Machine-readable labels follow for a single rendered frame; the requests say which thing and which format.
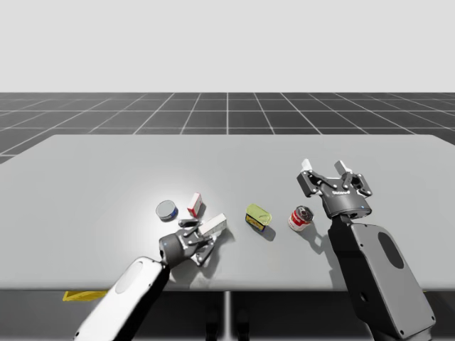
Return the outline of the red and white carton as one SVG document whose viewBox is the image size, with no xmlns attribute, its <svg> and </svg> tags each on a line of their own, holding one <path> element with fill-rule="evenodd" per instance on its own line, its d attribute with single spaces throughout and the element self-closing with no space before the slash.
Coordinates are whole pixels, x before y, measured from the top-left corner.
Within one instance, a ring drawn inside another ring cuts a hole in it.
<svg viewBox="0 0 455 341">
<path fill-rule="evenodd" d="M 200 193 L 194 193 L 187 206 L 187 211 L 190 216 L 194 218 L 200 218 L 203 216 L 205 209 L 206 206 L 203 202 L 202 195 Z"/>
</svg>

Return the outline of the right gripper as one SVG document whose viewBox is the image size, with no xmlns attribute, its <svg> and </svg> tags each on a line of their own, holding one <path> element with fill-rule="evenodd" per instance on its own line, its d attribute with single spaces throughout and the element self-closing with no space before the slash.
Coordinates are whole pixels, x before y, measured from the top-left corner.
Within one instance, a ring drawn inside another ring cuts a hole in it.
<svg viewBox="0 0 455 341">
<path fill-rule="evenodd" d="M 338 191 L 335 180 L 328 179 L 313 171 L 309 159 L 305 158 L 301 163 L 301 172 L 297 181 L 306 197 L 317 195 L 321 192 L 321 200 L 326 216 L 333 219 L 339 215 L 345 215 L 350 219 L 359 219 L 372 213 L 372 209 L 366 202 L 365 197 L 370 197 L 373 192 L 364 176 L 355 173 L 348 168 L 343 161 L 335 163 L 335 169 L 341 177 L 344 191 Z"/>
</svg>

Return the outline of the green and blue rectangular can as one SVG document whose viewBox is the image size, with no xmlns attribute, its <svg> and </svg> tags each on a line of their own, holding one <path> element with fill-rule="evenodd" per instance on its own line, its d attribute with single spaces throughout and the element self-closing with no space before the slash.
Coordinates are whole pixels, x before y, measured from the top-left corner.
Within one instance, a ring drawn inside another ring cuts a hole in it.
<svg viewBox="0 0 455 341">
<path fill-rule="evenodd" d="M 256 204 L 249 204 L 245 211 L 245 221 L 258 232 L 263 232 L 272 221 L 272 215 Z"/>
</svg>

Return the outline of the red and white can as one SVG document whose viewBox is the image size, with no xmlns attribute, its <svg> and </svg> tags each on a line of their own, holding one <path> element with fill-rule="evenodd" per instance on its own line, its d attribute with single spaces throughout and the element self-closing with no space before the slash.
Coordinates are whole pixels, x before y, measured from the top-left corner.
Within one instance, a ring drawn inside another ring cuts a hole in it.
<svg viewBox="0 0 455 341">
<path fill-rule="evenodd" d="M 301 232 L 308 227 L 314 219 L 314 214 L 307 206 L 297 206 L 288 219 L 288 226 L 295 232 Z"/>
</svg>

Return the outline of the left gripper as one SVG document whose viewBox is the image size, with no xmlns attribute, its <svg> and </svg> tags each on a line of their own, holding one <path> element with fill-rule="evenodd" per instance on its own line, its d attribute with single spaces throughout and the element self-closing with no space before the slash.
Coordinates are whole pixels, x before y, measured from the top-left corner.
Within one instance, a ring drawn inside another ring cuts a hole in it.
<svg viewBox="0 0 455 341">
<path fill-rule="evenodd" d="M 213 252 L 216 236 L 210 235 L 198 241 L 201 225 L 202 222 L 196 218 L 179 220 L 180 230 L 160 238 L 159 250 L 162 262 L 169 267 L 176 267 L 192 258 L 197 266 L 203 266 Z"/>
</svg>

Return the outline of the blue flat can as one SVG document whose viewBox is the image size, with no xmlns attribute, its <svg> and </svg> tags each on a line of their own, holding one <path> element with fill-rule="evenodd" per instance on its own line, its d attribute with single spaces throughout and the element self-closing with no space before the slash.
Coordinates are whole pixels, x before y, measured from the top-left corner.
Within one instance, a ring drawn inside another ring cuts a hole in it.
<svg viewBox="0 0 455 341">
<path fill-rule="evenodd" d="M 172 200 L 164 200 L 157 205 L 156 215 L 161 221 L 167 222 L 178 215 L 178 208 Z"/>
</svg>

